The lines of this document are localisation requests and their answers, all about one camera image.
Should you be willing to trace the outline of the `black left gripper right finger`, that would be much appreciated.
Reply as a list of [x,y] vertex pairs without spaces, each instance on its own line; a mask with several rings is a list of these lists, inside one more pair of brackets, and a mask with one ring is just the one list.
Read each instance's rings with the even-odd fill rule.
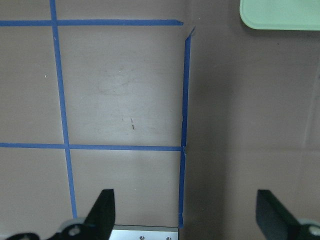
[[256,195],[256,223],[267,240],[318,240],[320,224],[295,218],[267,189]]

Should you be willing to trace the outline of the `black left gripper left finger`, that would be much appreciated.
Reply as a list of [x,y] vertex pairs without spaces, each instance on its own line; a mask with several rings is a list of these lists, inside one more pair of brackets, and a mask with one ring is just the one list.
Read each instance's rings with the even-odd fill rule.
[[115,225],[116,207],[113,189],[104,189],[82,223],[74,223],[57,232],[51,240],[108,240]]

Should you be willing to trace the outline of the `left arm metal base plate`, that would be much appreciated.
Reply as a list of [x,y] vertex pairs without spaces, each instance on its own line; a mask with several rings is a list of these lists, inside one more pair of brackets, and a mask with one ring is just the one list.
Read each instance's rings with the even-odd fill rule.
[[110,240],[178,240],[179,230],[175,227],[115,225]]

